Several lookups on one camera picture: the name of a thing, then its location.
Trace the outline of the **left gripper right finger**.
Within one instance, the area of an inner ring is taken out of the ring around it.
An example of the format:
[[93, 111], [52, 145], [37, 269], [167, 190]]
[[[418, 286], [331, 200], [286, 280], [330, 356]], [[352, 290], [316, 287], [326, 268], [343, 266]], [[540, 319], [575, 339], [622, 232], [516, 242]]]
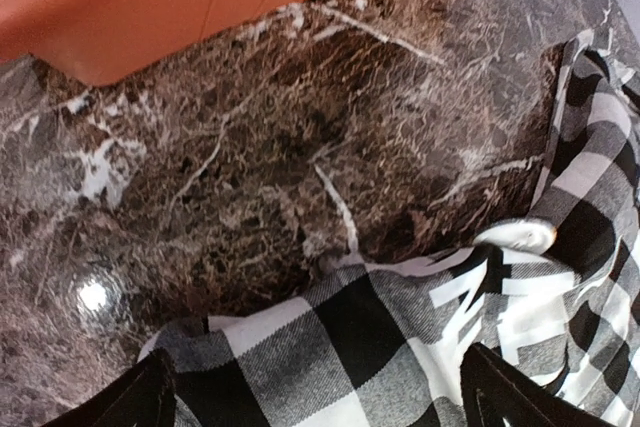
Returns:
[[603, 426], [605, 422], [557, 398], [482, 344], [460, 368], [469, 426]]

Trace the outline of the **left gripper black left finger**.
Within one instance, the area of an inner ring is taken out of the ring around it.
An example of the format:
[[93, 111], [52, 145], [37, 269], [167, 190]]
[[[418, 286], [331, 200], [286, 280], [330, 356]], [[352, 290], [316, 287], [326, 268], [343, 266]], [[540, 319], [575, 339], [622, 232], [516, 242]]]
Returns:
[[169, 427], [175, 422], [175, 370], [152, 351], [104, 390], [43, 427]]

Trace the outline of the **black white plaid shirt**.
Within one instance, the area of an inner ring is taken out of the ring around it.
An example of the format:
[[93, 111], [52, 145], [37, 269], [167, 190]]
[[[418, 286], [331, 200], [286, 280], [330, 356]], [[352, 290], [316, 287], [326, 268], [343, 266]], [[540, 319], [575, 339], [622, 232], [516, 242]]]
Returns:
[[462, 426], [480, 343], [613, 426], [639, 409], [639, 75], [604, 30], [564, 51], [545, 162], [521, 219], [536, 255], [474, 245], [399, 264], [343, 260], [248, 317], [166, 325], [179, 426]]

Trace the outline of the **yellow round brooch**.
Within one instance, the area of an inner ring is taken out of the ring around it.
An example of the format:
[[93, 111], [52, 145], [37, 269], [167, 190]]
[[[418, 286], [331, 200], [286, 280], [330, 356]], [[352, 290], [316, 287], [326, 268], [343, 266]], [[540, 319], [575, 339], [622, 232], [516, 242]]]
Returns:
[[540, 255], [549, 250], [557, 236], [556, 229], [539, 219], [509, 219], [497, 222], [479, 232], [474, 245], [494, 245], [515, 251]]

